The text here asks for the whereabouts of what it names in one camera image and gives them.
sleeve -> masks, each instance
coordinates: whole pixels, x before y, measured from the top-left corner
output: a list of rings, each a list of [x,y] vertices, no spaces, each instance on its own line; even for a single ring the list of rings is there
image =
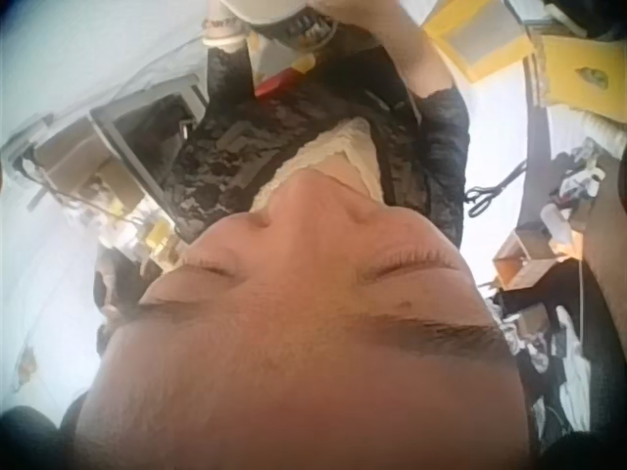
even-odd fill
[[[234,107],[255,99],[253,71],[248,47],[232,53],[211,48],[207,53],[208,111]]]
[[[430,193],[429,216],[460,246],[470,144],[468,110],[456,88],[438,91],[425,99],[413,98],[421,117],[419,141],[424,149],[421,164]]]

nose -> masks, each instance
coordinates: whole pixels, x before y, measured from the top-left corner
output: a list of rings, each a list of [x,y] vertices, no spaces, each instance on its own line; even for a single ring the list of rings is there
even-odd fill
[[[337,179],[302,169],[272,194],[267,215],[272,225],[302,235],[331,235],[366,223],[381,205]]]

closed eye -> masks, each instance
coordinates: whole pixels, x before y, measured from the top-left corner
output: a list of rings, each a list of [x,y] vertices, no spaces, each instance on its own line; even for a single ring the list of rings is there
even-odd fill
[[[372,283],[397,275],[409,274],[428,269],[458,270],[439,252],[399,252],[384,259],[373,268],[360,273],[359,279],[364,283]]]
[[[226,269],[223,265],[202,258],[183,257],[180,268],[198,269],[228,279],[235,279],[237,277],[234,272]]]

scissors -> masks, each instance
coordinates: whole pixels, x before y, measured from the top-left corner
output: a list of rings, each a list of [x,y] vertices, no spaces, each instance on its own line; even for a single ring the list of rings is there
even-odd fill
[[[501,193],[505,191],[507,186],[513,183],[516,179],[520,177],[521,174],[524,174],[527,171],[527,161],[525,160],[516,169],[509,174],[509,176],[503,180],[501,184],[495,186],[493,188],[480,188],[475,187],[470,189],[466,193],[466,202],[468,204],[472,204],[472,208],[468,211],[468,216],[470,218],[476,218],[485,212],[490,206],[492,206],[492,201],[497,199]]]

person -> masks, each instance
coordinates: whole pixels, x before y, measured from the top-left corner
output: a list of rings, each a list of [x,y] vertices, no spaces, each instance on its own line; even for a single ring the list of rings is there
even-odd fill
[[[212,102],[172,170],[209,168],[177,207],[209,228],[111,338],[77,468],[528,464],[515,362],[456,248],[463,100],[398,1],[311,5],[384,49],[263,100],[219,67],[245,53],[210,51]]]

